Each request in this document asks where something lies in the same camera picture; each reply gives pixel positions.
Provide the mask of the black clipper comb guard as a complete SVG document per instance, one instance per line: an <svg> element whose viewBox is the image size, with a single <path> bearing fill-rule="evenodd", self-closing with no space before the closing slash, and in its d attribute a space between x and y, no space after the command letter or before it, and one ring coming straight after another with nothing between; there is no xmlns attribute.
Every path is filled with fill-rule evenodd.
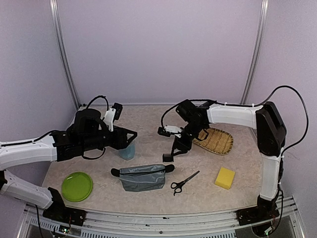
<svg viewBox="0 0 317 238"><path fill-rule="evenodd" d="M174 158L173 155L170 153L166 153L162 155L162 161L164 163L170 163L170 162L174 162Z"/></svg>

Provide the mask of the black handled scissors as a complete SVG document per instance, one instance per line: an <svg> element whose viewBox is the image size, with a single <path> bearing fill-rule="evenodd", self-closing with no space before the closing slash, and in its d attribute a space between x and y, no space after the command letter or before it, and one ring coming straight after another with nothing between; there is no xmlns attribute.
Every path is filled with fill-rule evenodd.
<svg viewBox="0 0 317 238"><path fill-rule="evenodd" d="M188 178L184 179L183 181L180 182L172 182L171 183L171 189L173 189L173 195L175 196L178 193L182 192L182 187L184 184L186 184L189 180L191 180L193 177L195 177L200 171L196 171L192 175L190 175Z"/></svg>

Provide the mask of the grey zipper pouch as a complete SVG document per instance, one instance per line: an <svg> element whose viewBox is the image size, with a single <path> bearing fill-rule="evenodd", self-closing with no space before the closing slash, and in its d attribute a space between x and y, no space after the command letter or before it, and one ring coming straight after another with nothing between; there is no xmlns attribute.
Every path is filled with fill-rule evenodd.
<svg viewBox="0 0 317 238"><path fill-rule="evenodd" d="M128 192L142 192L161 189L165 185L165 174L174 171L173 164L153 164L121 169L111 169L110 173L119 178L123 189Z"/></svg>

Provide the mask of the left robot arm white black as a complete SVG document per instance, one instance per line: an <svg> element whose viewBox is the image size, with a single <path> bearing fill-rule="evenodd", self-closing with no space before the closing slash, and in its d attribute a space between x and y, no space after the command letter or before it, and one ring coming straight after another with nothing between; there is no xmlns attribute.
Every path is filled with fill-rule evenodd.
<svg viewBox="0 0 317 238"><path fill-rule="evenodd" d="M73 124L64 131L52 130L45 135L29 140L2 142L0 144L0 193L49 209L58 220L69 216L58 190L40 187L27 182L8 168L36 162L61 162L84 155L86 151L107 147L115 150L127 148L137 137L137 132L115 126L119 113L109 109L104 115L95 109L77 111Z"/></svg>

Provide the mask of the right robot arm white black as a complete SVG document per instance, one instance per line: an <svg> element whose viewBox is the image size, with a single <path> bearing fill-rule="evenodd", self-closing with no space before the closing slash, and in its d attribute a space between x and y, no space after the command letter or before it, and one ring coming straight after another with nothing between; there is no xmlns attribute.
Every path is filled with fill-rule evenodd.
<svg viewBox="0 0 317 238"><path fill-rule="evenodd" d="M264 220L275 207L283 173L286 127L275 104L235 106L214 100L206 100L199 106L194 103L195 100L186 99L175 105L176 112L187 123L184 128L163 125L168 136L175 136L171 152L163 155L163 161L172 162L175 156L190 151L192 141L198 139L199 133L207 130L210 124L224 123L255 129L258 150L263 159L263 178L253 215L258 220Z"/></svg>

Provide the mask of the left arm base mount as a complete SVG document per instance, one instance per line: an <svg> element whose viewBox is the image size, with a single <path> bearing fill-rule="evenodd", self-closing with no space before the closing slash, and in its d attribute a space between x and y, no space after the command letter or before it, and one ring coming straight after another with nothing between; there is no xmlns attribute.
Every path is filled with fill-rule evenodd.
<svg viewBox="0 0 317 238"><path fill-rule="evenodd" d="M87 212L70 207L53 207L43 211L43 217L70 225L83 226Z"/></svg>

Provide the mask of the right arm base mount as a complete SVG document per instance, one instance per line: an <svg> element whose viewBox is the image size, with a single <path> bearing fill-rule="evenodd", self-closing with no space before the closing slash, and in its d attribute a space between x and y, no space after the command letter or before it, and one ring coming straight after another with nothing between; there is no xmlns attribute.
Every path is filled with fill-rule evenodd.
<svg viewBox="0 0 317 238"><path fill-rule="evenodd" d="M237 219L240 226L262 222L279 216L277 207L268 211L266 208L258 206L239 209L236 211Z"/></svg>

